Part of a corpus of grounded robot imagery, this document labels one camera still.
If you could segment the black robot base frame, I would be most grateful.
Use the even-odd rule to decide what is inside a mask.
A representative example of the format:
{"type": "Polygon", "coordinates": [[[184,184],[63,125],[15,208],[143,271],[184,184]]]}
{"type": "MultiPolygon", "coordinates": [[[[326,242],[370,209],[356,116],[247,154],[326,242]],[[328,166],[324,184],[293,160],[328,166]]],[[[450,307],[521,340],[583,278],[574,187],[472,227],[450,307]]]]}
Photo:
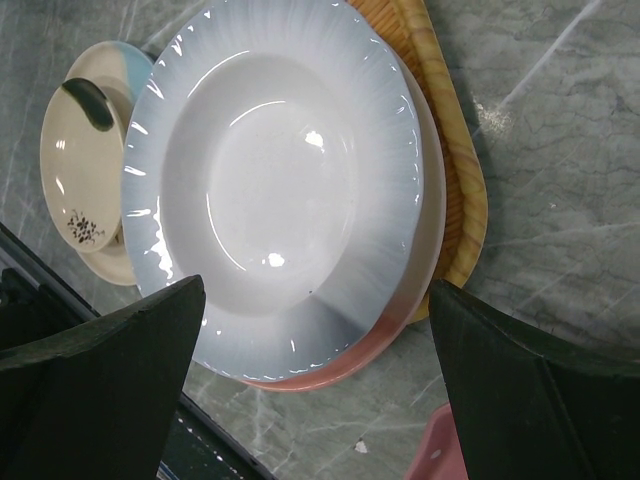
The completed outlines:
{"type": "MultiPolygon", "coordinates": [[[[1,227],[1,347],[98,317],[6,226],[1,227]]],[[[168,431],[157,479],[270,479],[272,475],[186,394],[168,431]]]]}

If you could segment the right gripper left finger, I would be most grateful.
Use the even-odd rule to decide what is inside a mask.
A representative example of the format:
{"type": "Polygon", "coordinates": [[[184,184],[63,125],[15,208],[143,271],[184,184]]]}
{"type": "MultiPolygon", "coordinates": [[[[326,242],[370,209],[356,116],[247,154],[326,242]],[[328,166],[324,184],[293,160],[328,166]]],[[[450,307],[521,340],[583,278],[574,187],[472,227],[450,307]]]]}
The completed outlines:
{"type": "Polygon", "coordinates": [[[155,478],[205,300],[193,275],[3,350],[2,478],[155,478]]]}

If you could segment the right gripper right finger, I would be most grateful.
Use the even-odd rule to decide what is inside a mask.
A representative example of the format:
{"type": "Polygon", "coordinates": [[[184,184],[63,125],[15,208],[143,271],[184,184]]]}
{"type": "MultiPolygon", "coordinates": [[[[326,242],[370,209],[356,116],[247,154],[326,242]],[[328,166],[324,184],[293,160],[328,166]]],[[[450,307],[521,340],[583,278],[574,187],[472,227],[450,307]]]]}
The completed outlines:
{"type": "Polygon", "coordinates": [[[638,361],[555,337],[444,279],[429,314],[469,478],[638,478],[638,361]]]}

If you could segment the white grey rimmed plate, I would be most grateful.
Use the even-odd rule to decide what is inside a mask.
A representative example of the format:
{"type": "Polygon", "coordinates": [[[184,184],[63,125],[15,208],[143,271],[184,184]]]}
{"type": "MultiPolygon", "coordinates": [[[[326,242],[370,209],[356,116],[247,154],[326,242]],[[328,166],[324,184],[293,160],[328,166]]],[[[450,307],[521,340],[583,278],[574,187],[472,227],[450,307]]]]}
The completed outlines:
{"type": "Polygon", "coordinates": [[[344,1],[212,1],[159,54],[122,174],[143,295],[199,275],[194,360],[240,381],[319,370],[409,263],[424,173],[395,54],[344,1]]]}

